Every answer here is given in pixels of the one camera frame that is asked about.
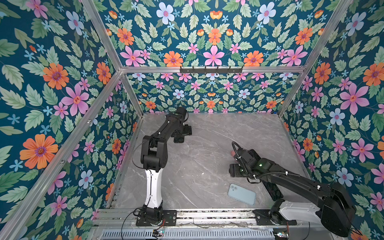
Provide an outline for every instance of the horizontal metal bar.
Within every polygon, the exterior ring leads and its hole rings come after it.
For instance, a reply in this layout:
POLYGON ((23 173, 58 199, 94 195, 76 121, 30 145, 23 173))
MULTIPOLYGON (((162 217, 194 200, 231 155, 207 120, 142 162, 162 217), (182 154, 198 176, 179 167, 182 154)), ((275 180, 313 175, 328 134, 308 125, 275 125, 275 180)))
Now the horizontal metal bar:
POLYGON ((109 97, 109 94, 111 93, 112 89, 115 88, 116 84, 120 80, 120 77, 120 72, 115 73, 108 82, 108 84, 100 92, 99 96, 93 102, 88 111, 84 114, 80 123, 68 136, 67 140, 59 149, 55 157, 45 168, 37 182, 28 192, 27 196, 23 199, 16 212, 3 226, 0 232, 1 240, 14 240, 19 235, 20 230, 25 226, 29 217, 33 214, 33 212, 41 202, 42 197, 47 193, 48 188, 55 181, 65 162, 72 154, 76 145, 88 129, 90 121, 92 121, 96 117, 97 113, 100 111, 100 108, 105 103, 105 100, 109 97))
POLYGON ((115 50, 115 47, 112 44, 111 39, 107 35, 107 30, 104 27, 104 22, 101 19, 99 12, 95 6, 93 0, 82 0, 85 11, 87 12, 97 34, 99 35, 100 41, 104 46, 105 51, 107 52, 111 62, 116 71, 119 71, 122 67, 118 53, 115 50))
POLYGON ((259 66, 259 67, 127 67, 121 68, 123 73, 303 73, 303 66, 259 66))
POLYGON ((121 78, 121 82, 122 82, 123 86, 125 87, 125 90, 127 91, 128 97, 131 100, 131 103, 132 103, 133 108, 135 109, 137 115, 140 118, 142 118, 143 110, 141 109, 141 106, 139 104, 139 100, 137 99, 135 91, 133 90, 133 87, 130 84, 126 74, 124 74, 123 77, 121 78))
POLYGON ((284 100, 283 105, 281 106, 278 114, 280 117, 283 116, 285 110, 288 108, 289 104, 291 104, 292 99, 296 95, 297 91, 299 90, 301 84, 305 80, 305 78, 308 76, 308 73, 310 72, 312 66, 316 63, 317 58, 319 57, 320 53, 322 52, 323 48, 327 44, 329 38, 331 37, 333 31, 336 29, 337 25, 339 24, 341 18, 344 16, 345 12, 347 11, 349 5, 353 2, 353 0, 340 0, 335 11, 331 15, 331 17, 328 20, 327 25, 325 25, 324 31, 319 38, 319 41, 316 43, 315 47, 311 51, 309 57, 307 58, 307 61, 305 63, 305 70, 302 72, 296 79, 295 83, 293 84, 291 90, 289 91, 287 97, 284 100))

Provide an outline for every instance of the robotic arm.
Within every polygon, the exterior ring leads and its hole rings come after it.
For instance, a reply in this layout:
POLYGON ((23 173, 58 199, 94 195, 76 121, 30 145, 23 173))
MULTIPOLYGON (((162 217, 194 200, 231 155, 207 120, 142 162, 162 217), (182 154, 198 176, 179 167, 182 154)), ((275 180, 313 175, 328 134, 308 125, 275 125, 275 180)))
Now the robotic arm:
POLYGON ((338 236, 349 235, 356 209, 341 184, 337 182, 330 186, 312 181, 284 169, 269 159, 260 158, 253 149, 247 151, 235 142, 232 142, 232 146, 238 164, 230 165, 231 177, 246 177, 248 181, 252 178, 278 184, 311 202, 291 203, 282 198, 278 199, 270 211, 272 221, 277 224, 285 220, 317 222, 338 236))
POLYGON ((151 136, 144 136, 141 147, 141 163, 147 175, 147 197, 136 225, 157 225, 163 218, 161 176, 168 161, 167 141, 183 143, 184 136, 192 135, 191 126, 184 125, 187 110, 179 107, 166 115, 163 125, 151 136))

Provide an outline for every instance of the orange flower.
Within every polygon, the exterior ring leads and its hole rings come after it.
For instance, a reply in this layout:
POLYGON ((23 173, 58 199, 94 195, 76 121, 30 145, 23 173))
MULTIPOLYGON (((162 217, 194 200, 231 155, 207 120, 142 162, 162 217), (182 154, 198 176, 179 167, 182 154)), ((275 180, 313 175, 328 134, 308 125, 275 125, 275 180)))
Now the orange flower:
POLYGON ((68 72, 67 70, 63 69, 63 66, 60 64, 49 64, 50 68, 44 68, 43 72, 45 75, 43 75, 44 81, 48 82, 48 86, 51 88, 55 88, 57 90, 62 89, 63 87, 67 86, 67 83, 70 81, 70 79, 67 77, 68 72))
POLYGON ((378 142, 377 148, 379 150, 383 150, 382 152, 380 152, 380 156, 384 159, 384 142, 378 142))
POLYGON ((77 228, 81 228, 81 226, 83 225, 83 222, 84 222, 84 218, 80 219, 77 224, 76 224, 76 227, 77 228))
POLYGON ((175 53, 174 51, 170 51, 164 55, 164 63, 167 64, 167 67, 181 67, 183 63, 183 59, 180 58, 180 53, 175 53))
POLYGON ((366 82, 368 86, 380 85, 381 81, 384 81, 384 63, 379 65, 372 64, 369 69, 365 70, 365 77, 362 78, 363 82, 366 82))
POLYGON ((212 29, 212 31, 208 34, 209 42, 212 43, 212 45, 217 45, 221 40, 221 33, 219 33, 217 28, 212 29))
POLYGON ((118 18, 118 14, 114 11, 109 11, 109 15, 113 18, 113 19, 117 19, 118 18))
POLYGON ((120 139, 117 138, 117 139, 115 139, 115 141, 112 144, 112 152, 114 154, 118 154, 120 151, 120 148, 121 148, 121 141, 120 141, 120 139))
POLYGON ((137 122, 135 122, 135 123, 133 124, 133 129, 132 129, 133 132, 136 130, 136 127, 137 127, 137 122))
POLYGON ((105 195, 105 201, 108 201, 109 199, 109 196, 112 192, 112 189, 113 189, 113 183, 109 185, 109 188, 107 189, 107 195, 105 195))
POLYGON ((289 125, 288 125, 288 123, 284 122, 284 126, 285 126, 285 129, 287 129, 287 131, 289 132, 289 125))
POLYGON ((133 45, 133 42, 135 41, 131 31, 127 31, 126 28, 118 29, 118 37, 120 38, 120 42, 124 43, 127 46, 133 45))
POLYGON ((303 143, 303 147, 305 150, 307 150, 308 152, 311 151, 313 149, 313 142, 311 139, 309 138, 306 138, 304 140, 304 143, 303 143))
POLYGON ((227 34, 227 36, 232 36, 233 35, 233 30, 228 28, 225 33, 227 34))
POLYGON ((208 108, 210 108, 210 109, 212 109, 212 108, 214 108, 215 107, 215 102, 214 101, 209 101, 208 103, 207 103, 207 107, 208 108))
POLYGON ((368 237, 366 235, 360 235, 358 233, 355 233, 353 231, 351 231, 351 238, 353 240, 368 240, 368 237))
POLYGON ((267 102, 266 107, 272 109, 276 107, 276 105, 277 105, 277 102, 273 100, 273 101, 267 102))
POLYGON ((204 35, 204 30, 200 29, 199 31, 197 31, 197 35, 203 36, 204 35))
POLYGON ((247 57, 244 58, 244 66, 246 67, 256 67, 260 66, 260 63, 264 61, 264 58, 262 58, 264 55, 262 53, 259 53, 259 51, 254 51, 252 53, 248 53, 247 57))
POLYGON ((147 108, 149 108, 149 109, 155 109, 155 108, 156 108, 156 104, 155 104, 154 102, 152 102, 152 101, 147 101, 147 102, 145 103, 145 105, 146 105, 147 108))
POLYGON ((104 62, 98 63, 96 68, 96 73, 99 75, 100 82, 107 84, 111 78, 111 73, 109 72, 109 67, 105 65, 104 62))
POLYGON ((313 32, 312 28, 304 28, 302 31, 300 31, 295 40, 297 45, 303 45, 304 43, 308 42, 310 40, 310 37, 312 37, 313 32))
POLYGON ((222 11, 211 11, 209 13, 209 15, 211 16, 212 19, 220 19, 223 16, 223 12, 222 11))
POLYGON ((328 81, 329 74, 331 74, 331 69, 329 68, 331 65, 329 63, 322 63, 317 67, 316 72, 314 74, 315 82, 322 85, 324 82, 328 81))
POLYGON ((31 49, 32 52, 37 53, 36 48, 34 46, 29 45, 29 48, 31 49))
POLYGON ((55 156, 53 153, 58 151, 57 144, 54 144, 55 139, 48 136, 45 139, 44 134, 36 134, 35 139, 28 138, 23 147, 27 148, 20 151, 20 159, 27 160, 24 165, 30 169, 37 164, 37 169, 47 167, 47 161, 51 162, 55 156))
POLYGON ((321 17, 322 15, 323 15, 323 10, 319 10, 319 11, 317 11, 315 14, 314 14, 314 18, 319 18, 319 17, 321 17))

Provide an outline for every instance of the blue phone case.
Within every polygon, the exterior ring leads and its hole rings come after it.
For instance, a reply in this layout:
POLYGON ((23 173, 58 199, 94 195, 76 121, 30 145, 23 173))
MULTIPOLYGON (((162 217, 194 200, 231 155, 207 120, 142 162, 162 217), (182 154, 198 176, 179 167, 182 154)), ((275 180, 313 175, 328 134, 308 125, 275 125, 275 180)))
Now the blue phone case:
POLYGON ((240 187, 236 184, 231 184, 229 186, 228 196, 249 205, 254 205, 256 202, 255 192, 240 187))

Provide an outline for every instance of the pink flower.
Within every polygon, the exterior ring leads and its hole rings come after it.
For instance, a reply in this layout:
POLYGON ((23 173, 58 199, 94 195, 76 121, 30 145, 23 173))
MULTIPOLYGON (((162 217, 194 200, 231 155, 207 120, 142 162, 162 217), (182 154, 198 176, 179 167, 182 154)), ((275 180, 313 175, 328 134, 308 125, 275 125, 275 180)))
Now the pink flower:
POLYGON ((240 46, 238 43, 236 43, 231 45, 231 48, 229 49, 229 51, 232 51, 232 54, 234 54, 234 53, 238 53, 239 49, 240 49, 240 46))
POLYGON ((42 5, 40 0, 29 0, 25 5, 33 10, 33 13, 37 18, 41 15, 43 18, 48 19, 47 14, 45 14, 45 12, 48 11, 48 8, 42 5))
POLYGON ((260 78, 264 78, 264 73, 253 73, 252 79, 259 81, 260 78))
POLYGON ((308 90, 310 89, 310 87, 312 87, 313 86, 313 84, 311 83, 311 81, 312 81, 312 77, 305 77, 305 80, 304 80, 304 82, 303 82, 303 90, 305 90, 305 91, 307 91, 308 92, 308 90))
POLYGON ((80 147, 80 144, 77 144, 76 148, 73 150, 73 152, 70 155, 70 157, 68 158, 67 162, 72 162, 72 156, 73 157, 78 157, 79 156, 79 153, 76 151, 77 149, 79 149, 79 147, 80 147))
POLYGON ((317 117, 319 115, 319 109, 320 108, 317 108, 316 106, 313 107, 313 109, 311 109, 311 116, 314 116, 314 117, 317 117))
POLYGON ((233 88, 233 83, 230 83, 228 81, 227 83, 224 84, 224 89, 229 91, 231 88, 233 88))
POLYGON ((88 79, 84 80, 84 78, 81 78, 81 81, 79 82, 79 85, 81 86, 81 90, 86 90, 86 91, 88 91, 88 88, 91 86, 88 83, 88 79))
POLYGON ((169 81, 169 79, 173 79, 173 76, 172 76, 172 73, 162 73, 162 75, 161 75, 161 77, 160 77, 161 79, 166 79, 166 81, 168 82, 169 81))
POLYGON ((107 102, 109 102, 109 101, 112 101, 112 96, 113 96, 113 92, 111 92, 111 93, 109 94, 109 96, 107 97, 107 100, 105 100, 105 102, 107 103, 107 102))
POLYGON ((369 105, 369 101, 366 98, 361 98, 364 94, 368 92, 368 86, 361 87, 357 92, 356 92, 356 84, 351 83, 349 86, 349 94, 346 92, 340 93, 340 98, 343 100, 346 100, 343 102, 340 106, 340 109, 347 109, 350 105, 351 107, 349 108, 349 111, 355 115, 358 111, 358 106, 365 107, 369 105))
POLYGON ((197 3, 199 0, 189 0, 188 4, 192 6, 193 2, 197 3))
POLYGON ((241 5, 244 5, 245 4, 245 0, 241 0, 241 5))
POLYGON ((261 87, 262 89, 263 89, 263 88, 267 88, 269 84, 270 84, 270 83, 268 82, 268 80, 265 80, 264 82, 261 82, 260 87, 261 87))
POLYGON ((107 116, 111 118, 113 116, 113 109, 109 107, 109 108, 106 108, 106 110, 107 110, 107 116))
POLYGON ((303 154, 305 153, 305 149, 300 149, 300 145, 297 144, 297 145, 296 145, 296 150, 297 150, 297 153, 298 153, 299 156, 300 156, 300 159, 301 159, 303 162, 305 162, 305 157, 303 156, 303 154))
POLYGON ((343 153, 343 150, 345 151, 346 148, 343 146, 344 145, 344 141, 339 141, 336 139, 336 143, 333 143, 332 146, 335 147, 334 151, 337 152, 339 151, 339 154, 342 154, 343 153))
POLYGON ((364 139, 362 138, 359 139, 359 145, 355 142, 351 143, 351 146, 354 149, 357 149, 352 151, 352 155, 353 156, 359 155, 359 160, 361 162, 365 162, 365 157, 369 159, 374 159, 373 154, 371 152, 368 152, 369 150, 373 149, 373 144, 370 144, 370 143, 368 143, 367 145, 364 145, 364 144, 365 142, 364 142, 364 139))
POLYGON ((377 193, 377 196, 373 193, 371 193, 371 197, 373 198, 371 200, 371 203, 373 205, 376 205, 377 209, 381 212, 384 207, 384 199, 382 198, 382 195, 380 192, 377 193))
POLYGON ((288 55, 287 52, 288 52, 288 50, 284 50, 284 48, 283 48, 281 50, 281 52, 277 53, 277 58, 283 59, 284 57, 286 57, 288 55))
POLYGON ((300 65, 301 60, 300 58, 305 57, 308 53, 307 52, 301 52, 303 50, 303 46, 300 45, 297 49, 296 52, 293 51, 292 49, 288 50, 288 57, 284 58, 281 62, 282 63, 288 63, 287 66, 292 66, 294 63, 295 65, 300 65))
POLYGON ((94 147, 95 144, 93 144, 92 141, 85 142, 85 148, 83 150, 87 152, 87 155, 89 155, 89 152, 93 152, 94 147))
POLYGON ((74 91, 70 87, 66 87, 65 90, 67 91, 69 97, 63 97, 61 100, 65 105, 71 106, 70 113, 71 116, 74 116, 77 114, 77 109, 79 109, 79 112, 82 114, 85 114, 85 112, 88 110, 88 104, 84 102, 85 100, 88 100, 89 94, 88 93, 81 93, 81 86, 79 84, 76 84, 74 86, 74 91))
POLYGON ((132 49, 128 46, 125 46, 125 51, 126 53, 122 52, 120 53, 120 55, 124 58, 127 58, 127 60, 125 61, 125 64, 127 66, 130 66, 130 65, 134 65, 135 67, 139 67, 139 63, 140 64, 144 64, 145 61, 142 59, 142 58, 139 58, 140 57, 140 51, 139 50, 135 50, 133 53, 132 53, 132 49))
POLYGON ((57 202, 51 203, 50 207, 52 208, 51 216, 55 215, 57 212, 57 215, 60 216, 62 209, 67 208, 67 204, 65 203, 67 201, 67 197, 64 197, 61 199, 61 196, 57 197, 57 202))
POLYGON ((194 53, 194 54, 196 54, 196 51, 199 50, 197 48, 197 44, 193 45, 193 43, 191 43, 191 45, 188 47, 188 49, 189 49, 189 53, 194 53))
POLYGON ((51 195, 53 193, 53 191, 55 190, 55 185, 56 187, 64 186, 63 181, 60 179, 62 179, 66 174, 67 174, 66 171, 62 171, 59 173, 59 175, 57 175, 56 180, 52 183, 52 185, 48 189, 48 195, 51 195))
POLYGON ((163 89, 163 87, 164 87, 163 82, 157 81, 156 88, 159 88, 161 90, 161 89, 163 89))
POLYGON ((377 170, 376 168, 371 169, 371 172, 376 176, 378 176, 378 177, 375 177, 375 179, 373 180, 373 182, 376 184, 381 184, 384 181, 384 164, 380 163, 379 169, 380 171, 377 170))
POLYGON ((177 73, 177 75, 181 76, 179 77, 179 81, 188 82, 188 79, 192 79, 192 76, 190 76, 190 73, 177 73))
POLYGON ((314 169, 316 168, 316 166, 313 165, 313 163, 310 163, 308 168, 309 168, 309 170, 311 170, 311 172, 314 172, 314 169))
POLYGON ((237 82, 240 82, 241 80, 245 80, 248 73, 236 73, 233 79, 237 79, 237 82))
POLYGON ((55 115, 60 115, 61 119, 64 119, 64 115, 69 114, 68 111, 66 111, 68 109, 68 106, 63 106, 62 102, 59 102, 59 106, 53 106, 53 108, 56 109, 55 115))
POLYGON ((341 90, 344 91, 349 89, 349 85, 351 85, 352 82, 349 81, 349 77, 346 79, 342 78, 341 83, 339 84, 339 87, 341 87, 341 90))
POLYGON ((117 92, 118 90, 121 90, 121 81, 120 80, 115 87, 115 91, 117 92))
POLYGON ((311 95, 313 96, 312 98, 312 101, 317 101, 317 102, 320 102, 320 97, 324 96, 324 93, 322 93, 321 91, 323 90, 323 87, 320 87, 320 88, 317 88, 315 87, 314 88, 314 91, 311 93, 311 95))
POLYGON ((379 111, 377 111, 377 114, 383 114, 384 113, 384 104, 379 104, 379 108, 381 108, 379 111))
POLYGON ((198 82, 197 82, 197 80, 195 81, 195 83, 191 83, 191 89, 193 89, 193 90, 197 90, 197 89, 200 89, 200 86, 201 86, 201 84, 199 84, 198 82))
POLYGON ((144 60, 151 59, 149 56, 151 53, 148 53, 146 49, 140 50, 140 57, 144 57, 144 60))
POLYGON ((93 221, 95 218, 99 217, 99 209, 95 209, 95 211, 92 212, 91 220, 93 221))
POLYGON ((212 63, 212 66, 215 66, 215 63, 217 65, 221 65, 221 60, 219 58, 222 58, 224 56, 224 53, 223 52, 218 53, 217 46, 213 45, 211 47, 211 53, 204 52, 203 55, 204 57, 208 58, 204 63, 205 65, 210 65, 212 63))

